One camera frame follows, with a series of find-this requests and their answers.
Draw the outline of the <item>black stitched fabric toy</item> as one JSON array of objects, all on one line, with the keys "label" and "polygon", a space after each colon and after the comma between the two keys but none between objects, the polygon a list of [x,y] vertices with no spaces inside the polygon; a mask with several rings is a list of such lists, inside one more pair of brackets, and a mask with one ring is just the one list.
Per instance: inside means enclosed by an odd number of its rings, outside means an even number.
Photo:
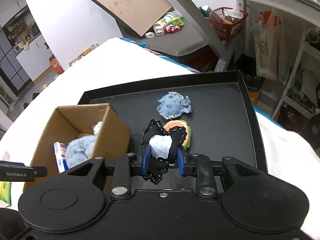
[{"label": "black stitched fabric toy", "polygon": [[144,135],[140,148],[140,155],[146,145],[151,146],[151,159],[146,175],[142,177],[157,185],[163,179],[163,174],[177,166],[177,148],[182,146],[185,139],[185,130],[183,127],[173,127],[169,131],[163,128],[161,121],[152,119],[144,130]]}]

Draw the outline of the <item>orange burger plush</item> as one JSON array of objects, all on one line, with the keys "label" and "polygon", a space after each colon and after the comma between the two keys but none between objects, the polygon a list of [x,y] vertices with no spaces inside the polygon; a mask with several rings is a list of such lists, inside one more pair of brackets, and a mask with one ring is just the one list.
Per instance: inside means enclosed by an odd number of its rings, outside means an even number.
[{"label": "orange burger plush", "polygon": [[188,123],[185,121],[185,120],[171,120],[169,122],[167,122],[163,128],[166,130],[166,131],[169,131],[171,128],[173,127],[183,127],[184,130],[185,130],[185,139],[184,139],[184,142],[182,144],[182,146],[185,148],[185,149],[188,149],[191,145],[191,134],[192,134],[192,130],[191,130],[191,127],[188,125]]}]

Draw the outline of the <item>blue denim fish toy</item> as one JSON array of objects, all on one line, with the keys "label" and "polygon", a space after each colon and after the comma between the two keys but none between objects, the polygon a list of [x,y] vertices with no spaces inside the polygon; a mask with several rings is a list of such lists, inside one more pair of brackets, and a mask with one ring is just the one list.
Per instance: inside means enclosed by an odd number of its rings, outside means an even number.
[{"label": "blue denim fish toy", "polygon": [[189,96],[183,96],[175,91],[165,94],[159,99],[158,103],[157,112],[166,120],[179,118],[192,111]]}]

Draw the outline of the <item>blue tissue pack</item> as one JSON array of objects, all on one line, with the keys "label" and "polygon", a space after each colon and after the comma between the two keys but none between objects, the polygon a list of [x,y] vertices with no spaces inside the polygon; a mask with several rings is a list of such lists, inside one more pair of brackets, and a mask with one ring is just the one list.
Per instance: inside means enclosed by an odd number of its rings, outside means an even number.
[{"label": "blue tissue pack", "polygon": [[53,144],[53,147],[58,171],[59,173],[65,172],[66,170],[68,170],[68,166],[65,159],[67,146],[57,141]]}]

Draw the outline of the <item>grey fluffy plush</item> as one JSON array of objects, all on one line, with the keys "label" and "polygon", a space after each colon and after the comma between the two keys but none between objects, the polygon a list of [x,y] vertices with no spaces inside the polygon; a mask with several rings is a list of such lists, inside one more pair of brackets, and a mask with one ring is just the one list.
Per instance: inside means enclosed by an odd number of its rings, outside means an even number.
[{"label": "grey fluffy plush", "polygon": [[66,163],[68,168],[73,168],[88,159],[91,159],[95,142],[100,133],[103,122],[93,126],[93,135],[86,135],[71,141],[67,146]]}]

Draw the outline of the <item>green tissue box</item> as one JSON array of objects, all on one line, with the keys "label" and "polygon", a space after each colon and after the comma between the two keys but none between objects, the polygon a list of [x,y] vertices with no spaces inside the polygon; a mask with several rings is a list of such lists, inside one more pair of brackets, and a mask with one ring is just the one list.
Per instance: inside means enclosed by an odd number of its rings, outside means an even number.
[{"label": "green tissue box", "polygon": [[11,182],[0,182],[0,207],[6,208],[11,205]]}]

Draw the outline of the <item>brown cardboard box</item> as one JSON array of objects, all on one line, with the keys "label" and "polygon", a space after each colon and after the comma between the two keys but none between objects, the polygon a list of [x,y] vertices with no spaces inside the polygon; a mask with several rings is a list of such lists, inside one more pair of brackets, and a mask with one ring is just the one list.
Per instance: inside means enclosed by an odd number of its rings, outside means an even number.
[{"label": "brown cardboard box", "polygon": [[116,160],[127,153],[131,129],[108,103],[57,107],[37,144],[32,166],[51,178],[88,159]]}]

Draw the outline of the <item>black shallow tray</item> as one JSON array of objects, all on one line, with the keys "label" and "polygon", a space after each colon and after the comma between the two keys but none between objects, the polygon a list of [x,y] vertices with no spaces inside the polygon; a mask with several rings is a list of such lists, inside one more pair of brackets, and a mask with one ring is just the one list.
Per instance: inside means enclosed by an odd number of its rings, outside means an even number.
[{"label": "black shallow tray", "polygon": [[166,122],[157,112],[157,106],[167,92],[178,92],[191,100],[191,113],[181,117],[192,130],[189,153],[207,155],[214,161],[231,156],[267,170],[257,116],[239,72],[104,85],[99,89],[86,89],[79,104],[109,103],[131,129],[129,152],[137,153],[150,120]]}]

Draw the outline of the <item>white bed cover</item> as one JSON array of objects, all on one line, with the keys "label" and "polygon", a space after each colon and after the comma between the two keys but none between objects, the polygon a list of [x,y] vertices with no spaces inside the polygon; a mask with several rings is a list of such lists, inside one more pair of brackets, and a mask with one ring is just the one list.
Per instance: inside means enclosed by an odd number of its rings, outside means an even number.
[{"label": "white bed cover", "polygon": [[[76,105],[84,92],[122,83],[191,74],[190,68],[120,38],[111,38],[59,75],[12,123],[1,156],[30,164],[54,109]],[[319,157],[299,134],[256,112],[269,174],[300,188],[310,208],[302,230],[319,239]]]}]

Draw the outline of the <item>white kitchen cabinet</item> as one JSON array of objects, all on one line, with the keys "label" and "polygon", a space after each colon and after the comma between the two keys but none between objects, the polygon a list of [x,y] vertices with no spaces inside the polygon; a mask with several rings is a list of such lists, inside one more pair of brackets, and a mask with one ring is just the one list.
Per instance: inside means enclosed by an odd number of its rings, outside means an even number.
[{"label": "white kitchen cabinet", "polygon": [[52,56],[46,40],[42,34],[38,34],[28,43],[28,49],[22,50],[16,59],[28,74],[32,81],[35,81],[49,67],[49,58]]}]

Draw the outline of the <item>orange carton on floor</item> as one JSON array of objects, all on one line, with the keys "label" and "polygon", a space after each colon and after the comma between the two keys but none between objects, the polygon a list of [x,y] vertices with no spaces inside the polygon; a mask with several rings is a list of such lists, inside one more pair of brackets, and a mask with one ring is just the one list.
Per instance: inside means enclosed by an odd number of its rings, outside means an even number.
[{"label": "orange carton on floor", "polygon": [[55,70],[55,72],[60,75],[64,72],[63,68],[58,63],[57,59],[52,59],[49,62],[50,66]]}]

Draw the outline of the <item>white charger cube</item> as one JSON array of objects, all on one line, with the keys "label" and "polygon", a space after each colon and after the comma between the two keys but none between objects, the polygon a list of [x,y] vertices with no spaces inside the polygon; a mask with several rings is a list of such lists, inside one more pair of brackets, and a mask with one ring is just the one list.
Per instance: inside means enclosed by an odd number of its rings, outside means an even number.
[{"label": "white charger cube", "polygon": [[153,37],[155,37],[155,33],[153,33],[153,32],[147,32],[147,33],[145,34],[145,37],[146,37],[146,38],[153,38]]}]

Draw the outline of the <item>white supplement jar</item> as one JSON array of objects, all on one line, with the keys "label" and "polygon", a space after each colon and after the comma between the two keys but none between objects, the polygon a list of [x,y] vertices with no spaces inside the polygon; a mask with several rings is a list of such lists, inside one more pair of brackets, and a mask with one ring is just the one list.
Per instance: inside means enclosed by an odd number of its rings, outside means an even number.
[{"label": "white supplement jar", "polygon": [[166,27],[170,24],[171,20],[173,20],[177,15],[173,12],[168,12],[165,14],[160,20],[158,20],[153,25],[153,30],[156,35],[163,35],[165,33]]}]

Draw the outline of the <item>red round toy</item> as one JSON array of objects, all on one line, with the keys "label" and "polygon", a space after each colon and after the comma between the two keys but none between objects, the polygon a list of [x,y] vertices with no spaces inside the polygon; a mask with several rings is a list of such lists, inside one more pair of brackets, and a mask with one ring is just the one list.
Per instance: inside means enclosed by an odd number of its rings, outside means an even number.
[{"label": "red round toy", "polygon": [[176,33],[180,30],[181,30],[180,25],[173,25],[173,24],[167,25],[165,28],[165,31],[169,34]]}]

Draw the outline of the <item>hanging white tote bag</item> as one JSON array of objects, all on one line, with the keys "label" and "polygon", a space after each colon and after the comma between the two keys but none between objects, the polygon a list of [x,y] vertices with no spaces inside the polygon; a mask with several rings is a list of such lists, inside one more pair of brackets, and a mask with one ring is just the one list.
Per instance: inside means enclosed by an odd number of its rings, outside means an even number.
[{"label": "hanging white tote bag", "polygon": [[252,17],[256,70],[259,77],[287,82],[283,19],[276,8],[256,11]]}]

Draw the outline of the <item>green toy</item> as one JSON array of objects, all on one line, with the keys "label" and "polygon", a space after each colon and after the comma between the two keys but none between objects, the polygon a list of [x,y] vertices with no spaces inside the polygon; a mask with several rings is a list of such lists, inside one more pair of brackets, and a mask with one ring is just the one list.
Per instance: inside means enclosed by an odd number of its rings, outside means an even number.
[{"label": "green toy", "polygon": [[174,26],[180,26],[180,27],[184,26],[184,22],[182,21],[182,19],[179,16],[173,18],[171,20],[171,24]]}]

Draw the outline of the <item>red plastic basket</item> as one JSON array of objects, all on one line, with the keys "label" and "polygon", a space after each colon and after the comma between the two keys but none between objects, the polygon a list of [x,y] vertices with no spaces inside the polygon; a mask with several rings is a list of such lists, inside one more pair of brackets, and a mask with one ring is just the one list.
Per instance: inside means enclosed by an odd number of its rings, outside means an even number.
[{"label": "red plastic basket", "polygon": [[206,20],[221,41],[229,41],[242,31],[247,16],[246,11],[233,11],[230,7],[220,7],[212,10]]}]

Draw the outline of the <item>leaning black box lid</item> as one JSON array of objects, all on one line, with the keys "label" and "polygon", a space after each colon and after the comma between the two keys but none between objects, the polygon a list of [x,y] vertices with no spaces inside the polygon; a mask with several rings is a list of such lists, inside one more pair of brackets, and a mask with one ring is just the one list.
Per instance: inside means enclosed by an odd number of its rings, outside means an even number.
[{"label": "leaning black box lid", "polygon": [[91,0],[142,37],[172,9],[167,0]]}]

